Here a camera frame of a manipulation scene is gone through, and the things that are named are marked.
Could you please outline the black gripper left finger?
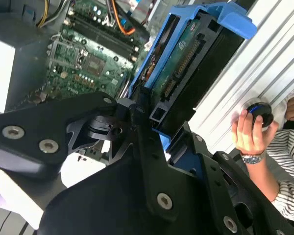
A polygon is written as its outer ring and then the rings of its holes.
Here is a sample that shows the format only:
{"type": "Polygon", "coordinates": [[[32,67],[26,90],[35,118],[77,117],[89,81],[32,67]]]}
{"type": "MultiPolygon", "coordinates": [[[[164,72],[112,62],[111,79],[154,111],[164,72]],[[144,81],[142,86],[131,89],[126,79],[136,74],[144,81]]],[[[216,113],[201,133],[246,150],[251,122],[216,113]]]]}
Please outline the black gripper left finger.
{"type": "Polygon", "coordinates": [[[173,186],[167,179],[156,182],[168,165],[149,122],[149,100],[147,89],[121,102],[95,92],[0,114],[0,195],[25,218],[41,221],[48,205],[40,206],[25,189],[56,179],[71,153],[109,140],[109,166],[135,160],[149,211],[173,219],[173,186]]]}

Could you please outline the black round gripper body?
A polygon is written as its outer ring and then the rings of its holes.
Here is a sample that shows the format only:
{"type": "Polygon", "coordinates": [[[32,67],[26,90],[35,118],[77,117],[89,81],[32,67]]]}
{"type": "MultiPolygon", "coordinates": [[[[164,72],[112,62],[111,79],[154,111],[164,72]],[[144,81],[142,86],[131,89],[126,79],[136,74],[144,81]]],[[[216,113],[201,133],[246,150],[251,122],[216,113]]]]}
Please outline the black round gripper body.
{"type": "Polygon", "coordinates": [[[210,212],[198,180],[168,166],[167,179],[177,216],[163,219],[147,207],[142,170],[123,159],[57,195],[40,222],[40,235],[220,235],[222,220],[210,212]]]}

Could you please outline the bare person hand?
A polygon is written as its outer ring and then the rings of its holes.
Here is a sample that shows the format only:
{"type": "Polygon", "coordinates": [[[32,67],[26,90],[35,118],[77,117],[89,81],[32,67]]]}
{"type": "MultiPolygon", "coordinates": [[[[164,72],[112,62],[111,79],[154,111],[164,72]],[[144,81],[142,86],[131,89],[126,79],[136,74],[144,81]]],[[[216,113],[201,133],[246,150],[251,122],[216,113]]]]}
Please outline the bare person hand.
{"type": "Polygon", "coordinates": [[[242,110],[237,121],[232,124],[233,142],[243,155],[259,155],[265,151],[279,128],[279,123],[273,121],[268,128],[262,130],[263,118],[253,116],[247,110],[242,110]]]}

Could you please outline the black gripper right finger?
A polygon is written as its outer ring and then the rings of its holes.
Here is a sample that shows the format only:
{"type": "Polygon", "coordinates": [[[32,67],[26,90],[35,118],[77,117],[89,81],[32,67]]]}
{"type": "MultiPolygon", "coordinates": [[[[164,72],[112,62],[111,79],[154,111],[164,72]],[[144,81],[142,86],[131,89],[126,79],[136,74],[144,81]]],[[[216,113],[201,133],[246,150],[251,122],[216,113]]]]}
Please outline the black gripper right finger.
{"type": "Polygon", "coordinates": [[[294,235],[294,228],[223,151],[211,154],[200,136],[183,124],[183,170],[196,180],[183,194],[200,213],[208,235],[294,235]]]}

